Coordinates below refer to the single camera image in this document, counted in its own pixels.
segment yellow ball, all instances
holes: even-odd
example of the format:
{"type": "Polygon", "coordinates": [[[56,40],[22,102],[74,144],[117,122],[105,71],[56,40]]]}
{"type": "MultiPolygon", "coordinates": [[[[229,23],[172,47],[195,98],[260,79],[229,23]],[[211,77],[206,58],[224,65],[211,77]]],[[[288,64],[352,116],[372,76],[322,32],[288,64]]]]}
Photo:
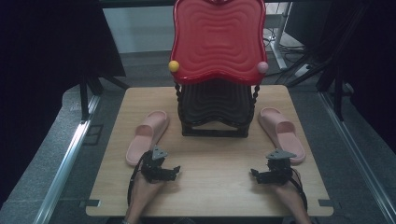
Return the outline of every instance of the yellow ball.
{"type": "Polygon", "coordinates": [[[178,68],[180,67],[180,64],[178,64],[177,61],[171,61],[171,62],[168,64],[168,67],[169,67],[169,70],[170,70],[171,72],[177,72],[178,68]]]}

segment wooden table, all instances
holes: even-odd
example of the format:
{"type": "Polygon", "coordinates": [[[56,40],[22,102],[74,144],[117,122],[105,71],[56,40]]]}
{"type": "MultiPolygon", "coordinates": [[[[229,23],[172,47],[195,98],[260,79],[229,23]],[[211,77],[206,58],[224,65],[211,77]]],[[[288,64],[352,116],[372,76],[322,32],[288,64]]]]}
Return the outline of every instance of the wooden table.
{"type": "Polygon", "coordinates": [[[265,156],[274,144],[258,122],[263,107],[279,109],[296,126],[306,152],[305,161],[294,167],[302,174],[310,216],[330,216],[332,207],[318,167],[306,141],[289,92],[284,86],[261,86],[248,138],[186,137],[181,135],[176,90],[170,87],[131,88],[125,93],[106,153],[94,183],[88,206],[90,216],[123,217],[126,194],[134,167],[125,161],[134,129],[152,110],[164,110],[171,121],[158,146],[168,152],[163,168],[181,166],[147,207],[148,217],[284,217],[290,213],[266,186],[257,184],[250,168],[268,171],[265,156]]]}

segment gray floor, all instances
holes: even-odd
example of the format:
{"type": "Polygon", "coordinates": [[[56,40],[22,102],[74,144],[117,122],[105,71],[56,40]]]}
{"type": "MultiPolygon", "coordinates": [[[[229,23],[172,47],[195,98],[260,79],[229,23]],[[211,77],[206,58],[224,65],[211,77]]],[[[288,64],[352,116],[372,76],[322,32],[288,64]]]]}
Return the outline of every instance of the gray floor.
{"type": "MultiPolygon", "coordinates": [[[[276,61],[271,52],[268,56],[272,69],[269,74],[276,73],[278,71],[276,61]]],[[[168,52],[121,55],[121,57],[127,77],[120,77],[119,80],[132,87],[174,86],[166,67],[168,52]]],[[[338,132],[328,108],[323,104],[320,94],[315,89],[319,76],[320,74],[311,77],[289,89],[334,206],[334,214],[331,217],[313,217],[313,220],[321,224],[387,223],[378,206],[378,199],[368,185],[367,179],[362,175],[361,166],[356,163],[356,156],[350,152],[347,142],[338,132]]],[[[268,76],[262,84],[285,84],[286,78],[292,80],[294,76],[281,78],[280,75],[268,76]]],[[[88,217],[84,208],[124,94],[124,90],[114,84],[104,79],[101,79],[101,82],[105,91],[92,119],[89,131],[91,135],[85,138],[49,223],[116,221],[109,220],[108,217],[88,217]],[[96,133],[101,130],[101,127],[102,131],[98,137],[96,133]]],[[[64,94],[63,105],[35,159],[3,205],[0,211],[0,223],[31,223],[35,219],[80,122],[78,87],[64,94]]],[[[367,160],[390,200],[396,202],[396,180],[392,172],[396,168],[394,153],[360,116],[348,97],[344,98],[343,115],[345,117],[343,124],[353,136],[361,155],[367,160]]],[[[253,221],[271,223],[265,219],[249,218],[240,223],[253,221]]]]}

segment white wall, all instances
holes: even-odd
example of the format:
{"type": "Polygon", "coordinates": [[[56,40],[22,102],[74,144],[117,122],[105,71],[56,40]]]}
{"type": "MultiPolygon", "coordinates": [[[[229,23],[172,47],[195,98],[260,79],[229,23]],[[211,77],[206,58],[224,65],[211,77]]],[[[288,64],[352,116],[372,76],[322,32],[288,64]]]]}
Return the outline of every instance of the white wall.
{"type": "Polygon", "coordinates": [[[119,53],[171,50],[173,7],[105,8],[119,53]]]}

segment pink ball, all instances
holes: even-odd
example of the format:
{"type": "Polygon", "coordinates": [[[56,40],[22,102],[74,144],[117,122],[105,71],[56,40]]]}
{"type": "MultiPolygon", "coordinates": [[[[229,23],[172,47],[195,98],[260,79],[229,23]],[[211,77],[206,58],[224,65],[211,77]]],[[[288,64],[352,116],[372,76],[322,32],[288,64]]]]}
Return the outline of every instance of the pink ball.
{"type": "Polygon", "coordinates": [[[264,74],[268,70],[268,63],[266,62],[260,62],[257,64],[257,69],[259,70],[259,73],[264,74]]]}

